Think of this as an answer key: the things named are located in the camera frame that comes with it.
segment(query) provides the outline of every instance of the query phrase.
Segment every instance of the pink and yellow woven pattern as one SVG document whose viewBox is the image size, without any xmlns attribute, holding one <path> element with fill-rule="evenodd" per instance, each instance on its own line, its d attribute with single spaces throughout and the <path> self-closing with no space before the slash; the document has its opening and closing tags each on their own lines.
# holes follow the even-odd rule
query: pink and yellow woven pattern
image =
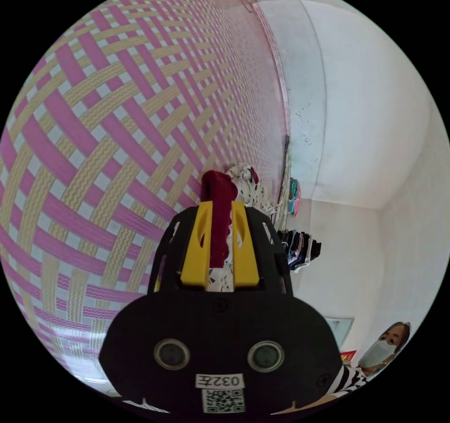
<svg viewBox="0 0 450 423">
<path fill-rule="evenodd" d="M 0 256 L 34 333 L 72 374 L 146 292 L 164 229 L 209 169 L 246 162 L 276 201 L 285 115 L 242 0 L 109 0 L 24 84 L 0 143 Z"/>
</svg>

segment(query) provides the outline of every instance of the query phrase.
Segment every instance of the hanging clothes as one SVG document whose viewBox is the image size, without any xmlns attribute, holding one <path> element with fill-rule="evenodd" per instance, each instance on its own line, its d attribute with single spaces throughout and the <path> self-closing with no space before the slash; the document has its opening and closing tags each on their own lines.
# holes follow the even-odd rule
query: hanging clothes
<svg viewBox="0 0 450 423">
<path fill-rule="evenodd" d="M 322 244 L 313 239 L 311 234 L 296 230 L 279 230 L 277 234 L 285 248 L 291 271 L 298 271 L 319 257 Z"/>
</svg>

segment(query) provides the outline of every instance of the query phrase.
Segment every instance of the black and white striped shirt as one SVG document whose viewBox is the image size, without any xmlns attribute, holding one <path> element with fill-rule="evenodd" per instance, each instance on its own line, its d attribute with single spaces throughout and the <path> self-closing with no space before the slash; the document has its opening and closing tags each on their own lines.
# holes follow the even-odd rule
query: black and white striped shirt
<svg viewBox="0 0 450 423">
<path fill-rule="evenodd" d="M 360 367 L 349 367 L 343 364 L 333 381 L 333 384 L 331 384 L 327 395 L 333 395 L 336 398 L 339 398 L 359 389 L 366 383 L 367 378 Z"/>
</svg>

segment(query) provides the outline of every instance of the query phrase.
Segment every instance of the white face mask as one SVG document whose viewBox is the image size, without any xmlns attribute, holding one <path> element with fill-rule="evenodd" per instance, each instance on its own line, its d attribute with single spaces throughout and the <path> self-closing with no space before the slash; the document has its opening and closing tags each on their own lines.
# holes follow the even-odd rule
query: white face mask
<svg viewBox="0 0 450 423">
<path fill-rule="evenodd" d="M 359 361 L 361 367 L 375 367 L 394 354 L 395 345 L 389 345 L 385 340 L 377 340 L 362 356 Z"/>
</svg>

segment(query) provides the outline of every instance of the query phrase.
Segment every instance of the red cloth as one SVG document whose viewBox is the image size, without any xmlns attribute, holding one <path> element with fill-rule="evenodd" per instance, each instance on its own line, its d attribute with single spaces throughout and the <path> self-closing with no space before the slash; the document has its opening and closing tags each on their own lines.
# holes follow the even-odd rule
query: red cloth
<svg viewBox="0 0 450 423">
<path fill-rule="evenodd" d="M 201 201 L 212 201 L 210 268 L 224 266 L 228 256 L 226 238 L 231 225 L 231 202 L 238 196 L 238 188 L 224 173 L 209 170 L 202 176 Z"/>
</svg>

